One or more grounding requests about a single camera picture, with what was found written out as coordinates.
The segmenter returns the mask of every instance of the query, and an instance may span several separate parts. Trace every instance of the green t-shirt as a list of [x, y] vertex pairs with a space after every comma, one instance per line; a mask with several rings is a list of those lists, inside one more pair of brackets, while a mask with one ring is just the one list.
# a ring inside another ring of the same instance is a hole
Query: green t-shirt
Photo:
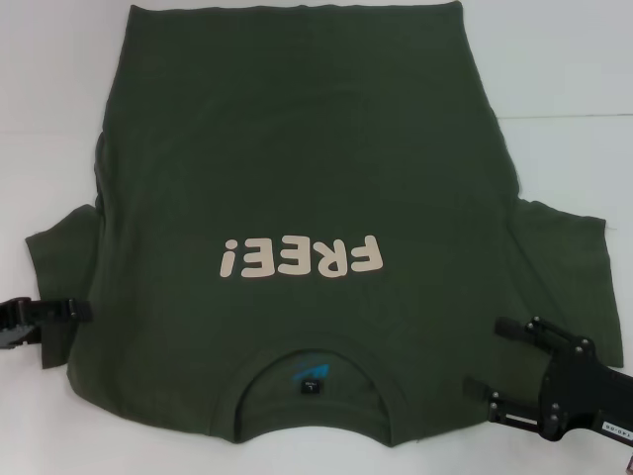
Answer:
[[622, 364], [604, 221], [517, 198], [462, 6], [132, 7], [96, 206], [30, 237], [83, 398], [240, 442], [305, 425], [386, 445], [483, 421], [470, 375], [535, 399], [535, 315]]

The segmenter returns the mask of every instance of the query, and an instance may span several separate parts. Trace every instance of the t-shirt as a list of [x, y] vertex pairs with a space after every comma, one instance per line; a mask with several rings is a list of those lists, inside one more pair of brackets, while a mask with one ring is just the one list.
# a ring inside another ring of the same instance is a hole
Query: t-shirt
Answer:
[[464, 428], [465, 376], [538, 394], [547, 356], [498, 317], [622, 364], [604, 221], [517, 197], [460, 3], [132, 7], [95, 174], [96, 206], [28, 244], [42, 298], [94, 312], [45, 328], [45, 365], [124, 418]]

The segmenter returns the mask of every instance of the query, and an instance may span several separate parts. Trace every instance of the shirt sleeve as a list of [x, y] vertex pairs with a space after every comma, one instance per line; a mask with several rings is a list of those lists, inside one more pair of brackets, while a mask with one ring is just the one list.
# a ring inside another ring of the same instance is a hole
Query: shirt sleeve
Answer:
[[517, 200], [509, 219], [509, 266], [532, 316], [590, 337], [602, 363], [622, 367], [604, 227], [598, 218]]
[[[27, 237], [42, 300], [88, 300], [97, 260], [101, 220], [82, 206], [48, 231]], [[42, 366], [68, 361], [76, 323], [42, 326]]]

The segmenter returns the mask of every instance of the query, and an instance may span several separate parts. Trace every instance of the white table surface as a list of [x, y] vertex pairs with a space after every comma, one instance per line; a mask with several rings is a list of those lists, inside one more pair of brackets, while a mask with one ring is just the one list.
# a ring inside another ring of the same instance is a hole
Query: white table surface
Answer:
[[[463, 3], [522, 196], [607, 219], [625, 372], [633, 374], [633, 2]], [[94, 145], [129, 7], [124, 0], [0, 0], [0, 302], [38, 297], [24, 237], [94, 200]], [[550, 443], [489, 424], [394, 449], [322, 427], [231, 445], [145, 427], [90, 405], [70, 390], [65, 367], [40, 369], [37, 346], [0, 352], [3, 475], [623, 474], [631, 452], [588, 431]]]

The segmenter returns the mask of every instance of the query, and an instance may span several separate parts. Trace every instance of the black label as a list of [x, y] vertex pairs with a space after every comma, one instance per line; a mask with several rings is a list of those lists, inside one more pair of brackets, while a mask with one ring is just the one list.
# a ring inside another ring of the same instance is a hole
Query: black label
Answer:
[[317, 379], [304, 379], [301, 382], [301, 394], [320, 393], [320, 381]]

